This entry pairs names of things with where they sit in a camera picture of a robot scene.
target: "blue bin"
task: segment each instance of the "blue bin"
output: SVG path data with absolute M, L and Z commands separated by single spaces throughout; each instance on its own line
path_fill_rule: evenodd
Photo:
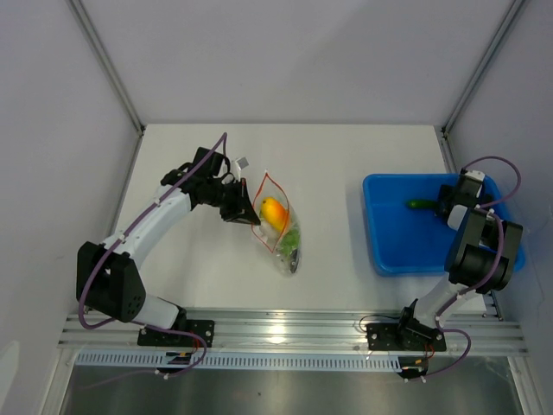
M 414 199 L 435 201 L 442 184 L 454 186 L 459 175 L 370 175 L 363 181 L 365 207 L 377 272 L 383 276 L 409 273 L 444 272 L 455 231 L 431 210 L 414 210 L 406 202 Z M 495 182 L 486 177 L 486 192 L 494 200 L 501 197 Z M 493 209 L 501 219 L 510 220 L 505 205 Z M 515 271 L 524 266 L 519 248 Z

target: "plastic produce bag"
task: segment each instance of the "plastic produce bag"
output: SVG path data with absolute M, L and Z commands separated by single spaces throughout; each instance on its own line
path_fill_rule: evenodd
M 300 222 L 277 182 L 265 173 L 253 200 L 260 226 L 251 230 L 257 239 L 267 248 L 276 267 L 284 274 L 296 273 L 301 258 Z

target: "metal corner post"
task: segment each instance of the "metal corner post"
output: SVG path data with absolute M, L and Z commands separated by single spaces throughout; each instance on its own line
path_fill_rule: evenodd
M 121 81 L 118 72 L 113 66 L 104 44 L 100 40 L 98 31 L 94 27 L 94 24 L 86 11 L 85 5 L 81 0 L 66 0 L 66 3 L 69 6 L 69 9 L 73 12 L 73 16 L 75 17 L 83 36 L 88 41 L 96 61 L 101 66 L 105 77 L 113 88 L 113 92 L 116 94 L 119 102 L 127 112 L 127 115 L 129 116 L 129 119 L 135 129 L 138 131 L 138 134 L 142 135 L 143 124 L 138 117 L 137 110 L 129 98 L 129 94 L 124 87 L 123 81 Z
M 455 122 L 461 115 L 461 112 L 467 106 L 468 101 L 478 89 L 478 86 L 484 78 L 487 69 L 491 66 L 493 59 L 497 56 L 499 49 L 505 43 L 505 40 L 509 33 L 511 33 L 518 18 L 522 15 L 524 6 L 528 3 L 528 0 L 513 0 L 509 9 L 506 11 L 501 23 L 498 26 L 492 40 L 488 44 L 486 51 L 480 58 L 478 66 L 474 69 L 470 78 L 468 79 L 465 88 L 457 102 L 453 111 L 451 111 L 444 127 L 443 134 L 447 139 L 448 134 L 451 132 Z

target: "gray wall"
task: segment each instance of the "gray wall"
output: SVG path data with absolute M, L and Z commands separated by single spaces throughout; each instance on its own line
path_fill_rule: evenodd
M 523 184 L 509 208 L 524 225 L 527 263 L 500 293 L 503 310 L 523 324 L 537 371 L 553 396 L 553 2 L 531 0 L 480 89 L 453 130 L 459 164 L 485 154 L 515 162 Z M 480 167 L 502 190 L 508 168 Z
M 510 0 L 90 0 L 154 122 L 440 125 Z
M 0 349 L 22 347 L 3 413 L 32 414 L 136 135 L 63 0 L 0 3 L 0 97 Z

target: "black wire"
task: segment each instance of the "black wire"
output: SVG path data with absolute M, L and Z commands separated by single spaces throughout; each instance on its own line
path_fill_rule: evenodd
M 361 323 L 368 317 L 383 317 L 389 318 L 390 320 L 399 320 L 399 316 L 387 316 L 386 314 L 367 314 L 366 316 L 361 317 L 361 319 L 359 320 L 359 330 L 364 333 L 366 333 L 366 330 L 363 330 L 363 326 L 361 326 Z

